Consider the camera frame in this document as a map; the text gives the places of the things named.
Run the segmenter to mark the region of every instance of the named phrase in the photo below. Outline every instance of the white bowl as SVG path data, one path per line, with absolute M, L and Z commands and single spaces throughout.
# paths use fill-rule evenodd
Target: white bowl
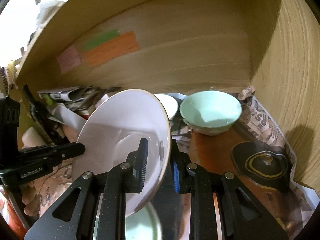
M 156 193 L 169 162 L 171 130 L 160 101 L 151 93 L 121 91 L 100 105 L 85 123 L 77 142 L 83 155 L 73 158 L 72 180 L 82 173 L 100 174 L 125 162 L 141 138 L 148 139 L 145 184 L 140 194 L 126 194 L 126 216 L 144 207 Z
M 172 120 L 178 111 L 178 102 L 173 97 L 165 94 L 155 95 L 162 103 L 165 111 L 167 112 L 169 120 Z

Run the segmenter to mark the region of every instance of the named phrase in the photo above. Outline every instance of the wooden panel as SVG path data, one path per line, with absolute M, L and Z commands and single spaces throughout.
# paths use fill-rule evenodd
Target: wooden panel
M 256 96 L 297 154 L 295 180 L 319 194 L 319 23 L 304 0 L 280 0 L 280 8 L 273 0 L 249 2 L 253 8 L 248 32 Z M 271 28 L 264 31 L 263 25 L 257 23 L 269 23 L 270 18 L 277 18 L 276 24 L 269 24 Z M 272 39 L 265 44 L 270 30 Z
M 148 0 L 69 0 L 32 42 L 21 71 L 43 64 L 105 19 Z
M 153 93 L 199 90 L 242 90 L 250 82 L 250 55 L 238 0 L 153 0 L 99 24 L 83 35 L 83 44 L 103 30 L 134 31 L 140 51 L 98 67 L 86 63 L 60 74 L 62 86 L 141 88 Z

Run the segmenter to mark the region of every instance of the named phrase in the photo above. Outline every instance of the green sticky note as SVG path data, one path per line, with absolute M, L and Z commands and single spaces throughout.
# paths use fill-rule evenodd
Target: green sticky note
M 53 101 L 48 94 L 43 94 L 42 96 L 48 106 L 51 106 L 53 104 Z
M 119 36 L 118 30 L 111 30 L 108 32 L 104 32 L 100 34 L 98 37 L 91 39 L 87 44 L 84 45 L 83 49 L 88 51 L 118 36 Z

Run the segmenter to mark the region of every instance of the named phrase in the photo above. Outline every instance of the human hand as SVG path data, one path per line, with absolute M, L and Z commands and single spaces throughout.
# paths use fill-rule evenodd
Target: human hand
M 24 213 L 30 217 L 38 215 L 40 211 L 40 199 L 33 185 L 33 181 L 20 185 L 19 187 L 22 192 L 22 202 L 26 205 L 23 210 Z

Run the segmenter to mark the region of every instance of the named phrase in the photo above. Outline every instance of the ceramic bowl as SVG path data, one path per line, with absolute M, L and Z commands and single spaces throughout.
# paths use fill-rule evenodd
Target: ceramic bowl
M 177 100 L 165 94 L 156 94 L 155 96 L 162 103 L 165 111 L 167 112 L 169 120 L 172 120 L 179 108 Z
M 72 180 L 86 171 L 100 174 L 125 162 L 128 153 L 138 149 L 141 138 L 148 139 L 145 184 L 140 194 L 126 194 L 126 217 L 139 211 L 159 188 L 171 148 L 166 111 L 147 91 L 121 91 L 93 112 L 78 138 L 86 150 L 73 158 Z
M 240 117 L 241 105 L 232 95 L 220 91 L 202 91 L 187 97 L 180 105 L 183 121 L 205 135 L 227 131 Z
M 101 211 L 99 202 L 93 230 L 93 239 L 97 239 L 98 223 Z M 137 213 L 125 219 L 125 239 L 130 240 L 162 240 L 161 222 L 151 202 Z

